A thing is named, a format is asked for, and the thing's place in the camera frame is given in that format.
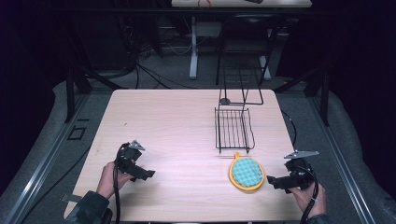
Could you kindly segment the person's left hand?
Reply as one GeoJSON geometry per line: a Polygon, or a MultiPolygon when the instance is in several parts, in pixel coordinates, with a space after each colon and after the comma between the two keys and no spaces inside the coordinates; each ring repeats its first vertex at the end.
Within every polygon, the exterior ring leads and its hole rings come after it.
{"type": "Polygon", "coordinates": [[[109,162],[104,166],[101,178],[99,180],[96,192],[106,199],[109,199],[114,193],[114,175],[113,172],[117,171],[117,184],[118,189],[121,189],[133,177],[129,174],[124,174],[115,167],[115,163],[109,162]]]}

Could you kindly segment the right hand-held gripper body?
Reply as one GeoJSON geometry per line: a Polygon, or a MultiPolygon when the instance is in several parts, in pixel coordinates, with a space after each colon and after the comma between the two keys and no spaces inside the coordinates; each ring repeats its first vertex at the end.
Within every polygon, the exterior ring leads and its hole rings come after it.
{"type": "Polygon", "coordinates": [[[310,186],[315,180],[316,175],[306,158],[317,155],[317,151],[301,151],[295,149],[292,153],[285,156],[285,159],[288,159],[285,166],[290,172],[289,180],[286,184],[287,189],[307,189],[310,186]]]}

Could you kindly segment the white desk leg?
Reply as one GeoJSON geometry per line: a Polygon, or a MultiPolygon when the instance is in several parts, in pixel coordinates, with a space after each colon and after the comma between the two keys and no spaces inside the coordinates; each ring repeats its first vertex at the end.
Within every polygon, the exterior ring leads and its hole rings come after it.
{"type": "Polygon", "coordinates": [[[197,52],[197,35],[196,35],[196,19],[191,18],[191,64],[190,79],[197,78],[198,52],[197,52]]]}
{"type": "Polygon", "coordinates": [[[260,56],[259,57],[259,62],[262,67],[262,72],[263,72],[263,79],[265,81],[269,81],[272,79],[269,68],[268,68],[268,62],[265,56],[260,56]]]}

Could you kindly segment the black wire basket rack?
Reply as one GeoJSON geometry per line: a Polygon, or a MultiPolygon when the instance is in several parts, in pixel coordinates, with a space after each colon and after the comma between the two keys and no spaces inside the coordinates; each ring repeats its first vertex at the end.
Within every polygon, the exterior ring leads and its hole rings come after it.
{"type": "Polygon", "coordinates": [[[248,108],[215,109],[216,148],[225,150],[245,150],[249,153],[256,143],[248,108]]]}

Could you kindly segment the black metal stand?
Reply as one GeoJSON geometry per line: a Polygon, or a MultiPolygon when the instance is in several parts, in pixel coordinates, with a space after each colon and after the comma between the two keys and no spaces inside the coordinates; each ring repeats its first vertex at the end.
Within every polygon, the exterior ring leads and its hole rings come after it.
{"type": "Polygon", "coordinates": [[[328,105],[330,95],[330,74],[325,67],[315,68],[307,73],[292,79],[282,86],[274,89],[275,93],[281,93],[294,87],[302,81],[308,81],[304,89],[306,97],[315,97],[320,92],[319,116],[326,126],[329,126],[328,121],[328,105]]]}
{"type": "Polygon", "coordinates": [[[87,66],[78,63],[72,63],[69,66],[65,80],[67,104],[67,115],[64,121],[65,123],[69,122],[76,113],[75,88],[78,88],[78,90],[83,94],[91,93],[92,86],[88,81],[88,77],[99,81],[100,83],[109,87],[111,90],[124,90],[124,87],[115,84],[105,77],[100,76],[87,66]]]}

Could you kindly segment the grey tape strip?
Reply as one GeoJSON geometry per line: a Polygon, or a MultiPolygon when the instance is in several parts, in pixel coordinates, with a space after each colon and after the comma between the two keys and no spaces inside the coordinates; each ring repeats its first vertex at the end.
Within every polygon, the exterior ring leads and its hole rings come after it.
{"type": "Polygon", "coordinates": [[[81,199],[82,199],[81,196],[74,195],[74,194],[64,194],[61,197],[61,201],[66,202],[66,203],[69,203],[69,202],[78,203],[81,199]]]}

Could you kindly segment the aluminium floor rail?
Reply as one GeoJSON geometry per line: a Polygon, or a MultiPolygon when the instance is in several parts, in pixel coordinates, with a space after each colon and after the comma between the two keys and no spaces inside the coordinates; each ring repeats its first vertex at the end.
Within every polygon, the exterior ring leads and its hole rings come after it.
{"type": "Polygon", "coordinates": [[[377,224],[371,210],[367,205],[366,200],[361,193],[360,187],[358,186],[349,169],[341,148],[336,141],[336,138],[332,132],[332,127],[330,125],[326,125],[320,115],[318,100],[315,98],[307,98],[307,101],[311,106],[316,120],[318,121],[318,125],[324,132],[324,135],[326,136],[326,139],[330,145],[330,151],[332,153],[335,166],[343,181],[344,187],[346,188],[348,197],[361,221],[361,224],[377,224]]]}
{"type": "Polygon", "coordinates": [[[0,197],[0,224],[64,224],[66,202],[91,146],[92,125],[87,115],[90,95],[77,100],[77,112],[64,122],[61,102],[38,136],[21,169],[0,197]]]}

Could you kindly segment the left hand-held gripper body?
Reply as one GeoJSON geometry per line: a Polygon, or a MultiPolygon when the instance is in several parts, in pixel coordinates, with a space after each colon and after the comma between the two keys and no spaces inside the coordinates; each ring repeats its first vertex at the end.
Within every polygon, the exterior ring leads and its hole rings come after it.
{"type": "Polygon", "coordinates": [[[122,144],[115,159],[116,167],[124,174],[144,175],[145,170],[136,165],[142,150],[144,148],[136,140],[122,144]]]}

